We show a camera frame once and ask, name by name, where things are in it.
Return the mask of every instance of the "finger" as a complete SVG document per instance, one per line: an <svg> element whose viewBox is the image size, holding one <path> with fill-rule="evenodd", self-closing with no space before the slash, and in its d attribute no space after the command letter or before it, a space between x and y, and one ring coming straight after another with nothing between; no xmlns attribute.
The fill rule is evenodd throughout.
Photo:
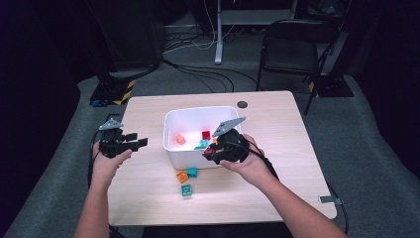
<svg viewBox="0 0 420 238"><path fill-rule="evenodd" d="M251 150L256 150L257 149L257 142L256 140L254 140L254 138L248 134L243 134L245 140L247 140L248 142L250 142L250 149Z"/></svg>
<svg viewBox="0 0 420 238"><path fill-rule="evenodd" d="M116 156L114 160L117 160L119 165L123 164L123 162L131 157L133 154L132 150L127 150L120 155Z"/></svg>
<svg viewBox="0 0 420 238"><path fill-rule="evenodd" d="M222 160L222 161L220 161L220 165L222 167L228 169L229 171L237 172L239 164L238 163L233 163L233 162L230 162L230 161Z"/></svg>

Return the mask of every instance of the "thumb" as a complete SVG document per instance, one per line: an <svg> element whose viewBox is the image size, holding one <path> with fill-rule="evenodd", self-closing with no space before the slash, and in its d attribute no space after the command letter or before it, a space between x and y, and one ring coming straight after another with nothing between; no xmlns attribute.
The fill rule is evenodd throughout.
<svg viewBox="0 0 420 238"><path fill-rule="evenodd" d="M220 161L220 165L222 167L228 169L229 171L237 172L239 164L238 163L233 163L233 162L230 162L230 161L222 160L222 161Z"/></svg>
<svg viewBox="0 0 420 238"><path fill-rule="evenodd" d="M127 150L127 151L121 153L120 155L118 155L117 157L115 157L114 160L117 160L119 162L119 165L121 165L121 164L123 164L123 162L125 160L129 159L132 154L133 154L132 150Z"/></svg>

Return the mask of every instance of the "toy block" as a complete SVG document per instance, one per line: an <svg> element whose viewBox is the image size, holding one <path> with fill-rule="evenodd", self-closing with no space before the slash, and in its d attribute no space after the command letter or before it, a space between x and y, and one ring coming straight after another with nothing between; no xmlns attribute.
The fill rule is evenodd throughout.
<svg viewBox="0 0 420 238"><path fill-rule="evenodd" d="M190 184L182 185L181 186L182 196L190 196L192 195L192 187Z"/></svg>
<svg viewBox="0 0 420 238"><path fill-rule="evenodd" d="M183 138L183 136L177 134L175 136L175 142L179 145L183 145L183 144L185 144L185 138Z"/></svg>
<svg viewBox="0 0 420 238"><path fill-rule="evenodd" d="M185 171L179 172L178 174L176 174L176 177L181 183L184 183L189 179L188 174Z"/></svg>
<svg viewBox="0 0 420 238"><path fill-rule="evenodd" d="M204 156L204 154L214 154L214 153L216 153L215 149L207 147L207 149L203 153L203 156Z"/></svg>
<svg viewBox="0 0 420 238"><path fill-rule="evenodd" d="M200 141L200 147L208 147L209 141L208 140L201 140Z"/></svg>
<svg viewBox="0 0 420 238"><path fill-rule="evenodd" d="M209 131L201 132L201 135L202 135L203 140L209 140L210 141L211 136L210 136L210 132Z"/></svg>
<svg viewBox="0 0 420 238"><path fill-rule="evenodd" d="M205 149L206 149L206 147L202 147L202 146L194 147L194 151L205 150Z"/></svg>
<svg viewBox="0 0 420 238"><path fill-rule="evenodd" d="M197 169L195 168L188 168L186 170L186 174L189 178L197 178Z"/></svg>

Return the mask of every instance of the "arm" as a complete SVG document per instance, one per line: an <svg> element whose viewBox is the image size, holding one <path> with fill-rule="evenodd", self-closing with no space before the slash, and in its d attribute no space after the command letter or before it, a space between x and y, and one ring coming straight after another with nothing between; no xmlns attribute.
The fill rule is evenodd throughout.
<svg viewBox="0 0 420 238"><path fill-rule="evenodd" d="M99 143L94 145L93 157L97 156L93 164L92 182L74 237L109 237L108 187L117 169L131 154L132 151L128 150L109 159L99 153Z"/></svg>
<svg viewBox="0 0 420 238"><path fill-rule="evenodd" d="M244 137L255 144L252 137ZM250 149L256 151L252 143ZM294 237L346 237L334 222L277 180L258 156L250 153L242 163L221 161L220 165L256 186L271 201Z"/></svg>

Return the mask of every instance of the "wooden table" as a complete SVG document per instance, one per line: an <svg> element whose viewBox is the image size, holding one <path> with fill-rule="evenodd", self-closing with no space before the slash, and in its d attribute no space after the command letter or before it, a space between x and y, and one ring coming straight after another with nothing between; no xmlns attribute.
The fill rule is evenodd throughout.
<svg viewBox="0 0 420 238"><path fill-rule="evenodd" d="M248 102L241 109L239 101ZM242 132L255 138L280 180L330 219L334 204L293 95L288 91L145 96L130 99L124 134L149 138L126 161L109 188L110 224L177 225L281 221L268 199L238 174L224 168L199 170L191 178L192 196L183 198L181 183L162 145L164 116L174 109L233 106L247 120Z"/></svg>

